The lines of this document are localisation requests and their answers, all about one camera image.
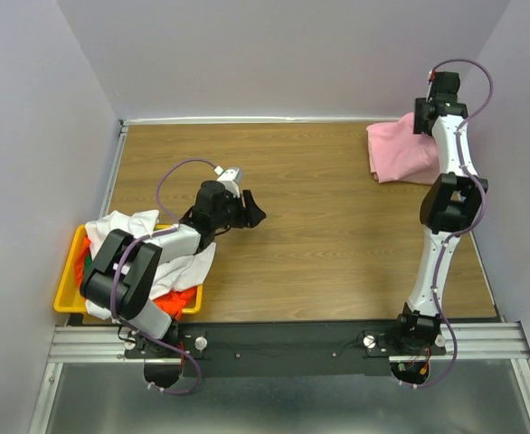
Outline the light pink t-shirt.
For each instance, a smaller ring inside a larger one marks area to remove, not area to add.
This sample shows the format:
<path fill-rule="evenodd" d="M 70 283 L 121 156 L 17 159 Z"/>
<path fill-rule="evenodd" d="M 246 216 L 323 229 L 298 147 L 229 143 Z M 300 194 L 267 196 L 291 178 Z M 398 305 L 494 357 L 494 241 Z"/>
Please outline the light pink t-shirt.
<path fill-rule="evenodd" d="M 440 174 L 434 139 L 415 134 L 414 114 L 366 128 L 369 166 L 379 184 L 405 182 L 432 185 Z"/>

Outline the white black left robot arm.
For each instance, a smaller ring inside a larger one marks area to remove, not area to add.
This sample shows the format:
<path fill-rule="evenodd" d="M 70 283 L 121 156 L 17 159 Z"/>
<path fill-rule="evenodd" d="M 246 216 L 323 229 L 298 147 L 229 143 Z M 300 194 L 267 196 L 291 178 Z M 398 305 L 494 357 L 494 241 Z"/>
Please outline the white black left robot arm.
<path fill-rule="evenodd" d="M 251 191 L 234 193 L 223 181 L 204 181 L 178 224 L 140 238 L 111 231 L 84 275 L 80 294 L 167 347 L 176 340 L 173 318 L 150 299 L 158 266 L 205 251 L 219 231 L 255 228 L 266 217 Z"/>

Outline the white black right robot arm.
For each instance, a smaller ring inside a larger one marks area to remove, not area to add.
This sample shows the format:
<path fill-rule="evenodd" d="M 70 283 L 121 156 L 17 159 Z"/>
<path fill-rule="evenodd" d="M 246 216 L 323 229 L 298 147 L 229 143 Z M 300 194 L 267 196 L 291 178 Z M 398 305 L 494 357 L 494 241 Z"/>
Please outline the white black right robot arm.
<path fill-rule="evenodd" d="M 434 139 L 440 174 L 421 203 L 421 264 L 396 321 L 396 341 L 412 350 L 434 345 L 440 335 L 452 257 L 461 237 L 479 224 L 488 189 L 488 181 L 478 176 L 471 160 L 469 116 L 467 106 L 459 102 L 459 75 L 433 70 L 429 84 L 428 96 L 415 100 L 413 132 Z"/>

